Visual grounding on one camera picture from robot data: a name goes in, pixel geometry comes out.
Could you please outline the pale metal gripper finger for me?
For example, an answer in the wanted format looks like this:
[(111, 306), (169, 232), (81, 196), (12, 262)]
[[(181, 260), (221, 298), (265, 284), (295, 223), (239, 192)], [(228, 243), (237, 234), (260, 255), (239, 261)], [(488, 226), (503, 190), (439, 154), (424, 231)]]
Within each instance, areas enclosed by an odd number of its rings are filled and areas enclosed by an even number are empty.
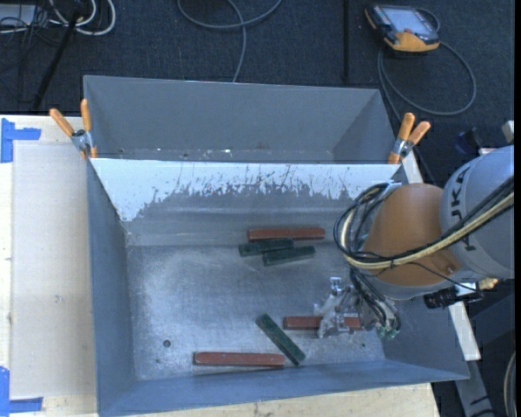
[(315, 315), (328, 315), (340, 310), (341, 303), (346, 296), (346, 286), (340, 277), (331, 277), (328, 290), (313, 306)]
[(351, 331), (346, 324), (346, 317), (340, 314), (323, 316), (316, 331), (319, 338), (327, 338), (335, 334), (347, 334)]

